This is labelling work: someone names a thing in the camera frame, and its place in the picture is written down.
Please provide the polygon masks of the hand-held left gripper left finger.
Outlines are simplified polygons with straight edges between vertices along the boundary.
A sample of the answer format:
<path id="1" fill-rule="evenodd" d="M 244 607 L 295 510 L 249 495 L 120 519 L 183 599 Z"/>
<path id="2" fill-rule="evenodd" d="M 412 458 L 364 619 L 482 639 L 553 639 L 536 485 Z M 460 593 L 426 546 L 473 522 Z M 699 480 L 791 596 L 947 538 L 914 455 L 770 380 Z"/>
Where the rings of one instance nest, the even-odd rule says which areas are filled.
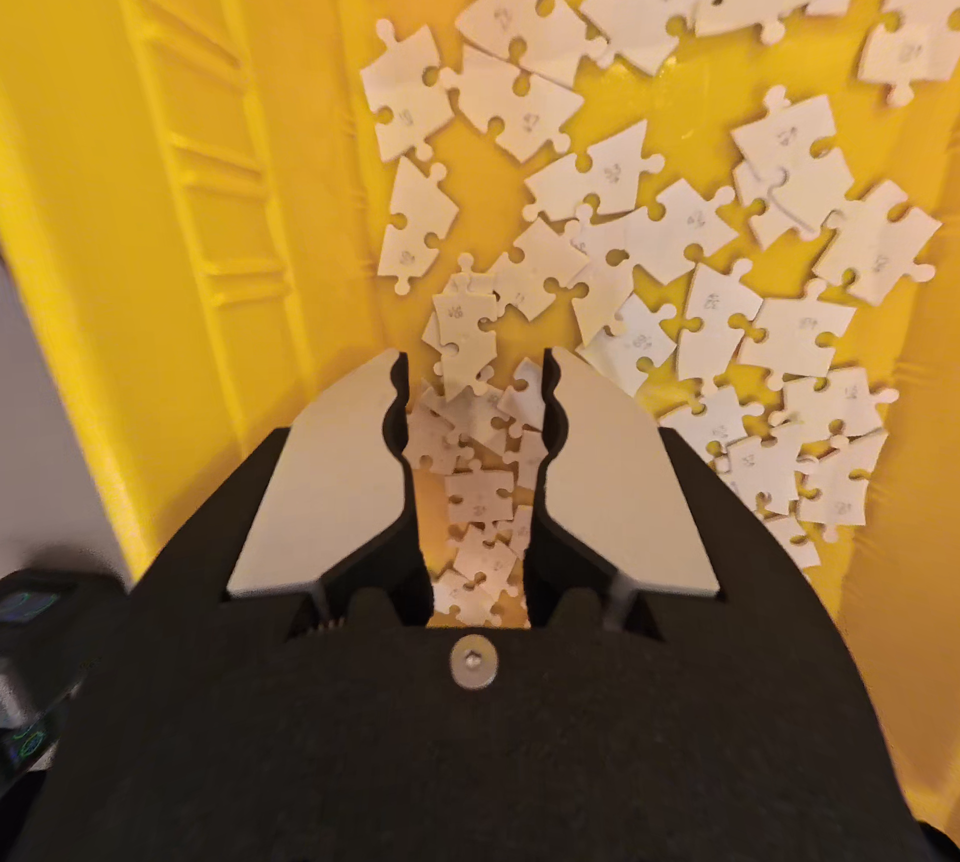
<path id="1" fill-rule="evenodd" d="M 407 356 L 377 354 L 295 418 L 226 584 L 231 599 L 308 596 L 322 619 L 377 589 L 400 620 L 433 615 L 409 438 Z"/>

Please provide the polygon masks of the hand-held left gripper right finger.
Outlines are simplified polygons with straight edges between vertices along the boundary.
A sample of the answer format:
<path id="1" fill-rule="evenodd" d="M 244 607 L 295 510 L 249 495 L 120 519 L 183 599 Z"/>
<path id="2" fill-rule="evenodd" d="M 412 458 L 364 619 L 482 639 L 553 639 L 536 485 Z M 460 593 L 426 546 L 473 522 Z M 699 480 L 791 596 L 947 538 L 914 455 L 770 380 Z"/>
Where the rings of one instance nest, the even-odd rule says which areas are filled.
<path id="1" fill-rule="evenodd" d="M 653 416 L 570 350 L 543 355 L 544 459 L 534 476 L 523 586 L 532 627 L 593 592 L 606 627 L 647 594 L 714 599 L 721 586 Z"/>

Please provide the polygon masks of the heap of numbered puzzle pieces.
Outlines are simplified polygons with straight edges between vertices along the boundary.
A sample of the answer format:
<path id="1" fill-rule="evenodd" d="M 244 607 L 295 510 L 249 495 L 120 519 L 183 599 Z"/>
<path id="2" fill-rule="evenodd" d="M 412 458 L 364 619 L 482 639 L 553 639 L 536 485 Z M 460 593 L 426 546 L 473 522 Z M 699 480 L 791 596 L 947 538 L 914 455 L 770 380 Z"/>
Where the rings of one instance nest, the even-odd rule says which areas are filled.
<path id="1" fill-rule="evenodd" d="M 683 436 L 835 617 L 946 361 L 958 467 L 958 0 L 359 0 L 361 179 L 387 326 L 493 402 L 515 490 L 567 344 Z M 931 309 L 952 302 L 946 316 Z"/>

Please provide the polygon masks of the yellow plastic bin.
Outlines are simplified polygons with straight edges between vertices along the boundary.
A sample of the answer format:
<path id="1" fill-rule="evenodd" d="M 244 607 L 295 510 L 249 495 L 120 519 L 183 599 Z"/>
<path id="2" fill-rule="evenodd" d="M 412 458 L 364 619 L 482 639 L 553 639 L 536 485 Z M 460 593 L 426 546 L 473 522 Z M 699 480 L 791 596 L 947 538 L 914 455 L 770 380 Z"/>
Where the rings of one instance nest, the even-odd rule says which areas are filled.
<path id="1" fill-rule="evenodd" d="M 2 257 L 138 579 L 221 481 L 308 397 L 385 348 L 427 376 L 420 333 L 457 257 L 522 229 L 519 165 L 457 115 L 433 137 L 459 207 L 406 298 L 376 278 L 393 168 L 360 70 L 428 26 L 458 67 L 472 0 L 2 0 Z M 581 0 L 565 0 L 577 6 Z M 811 582 L 865 677 L 914 812 L 958 838 L 958 75 L 903 108 L 856 76 L 884 0 L 698 38 L 674 21 L 656 76 L 585 61 L 566 125 L 588 146 L 646 119 L 642 205 L 731 181 L 729 132 L 769 88 L 825 93 L 860 198 L 883 181 L 941 227 L 857 313 L 841 363 L 899 389 L 867 524 L 816 537 Z"/>

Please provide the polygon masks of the black glossy device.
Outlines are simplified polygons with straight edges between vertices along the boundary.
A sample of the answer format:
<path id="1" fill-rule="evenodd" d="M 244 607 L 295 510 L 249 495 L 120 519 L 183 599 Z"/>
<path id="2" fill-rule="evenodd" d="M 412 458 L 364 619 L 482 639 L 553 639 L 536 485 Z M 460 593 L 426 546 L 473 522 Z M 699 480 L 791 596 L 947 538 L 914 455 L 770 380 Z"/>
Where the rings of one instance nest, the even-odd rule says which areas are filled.
<path id="1" fill-rule="evenodd" d="M 56 746 L 125 600 L 112 575 L 22 569 L 2 579 L 2 795 Z"/>

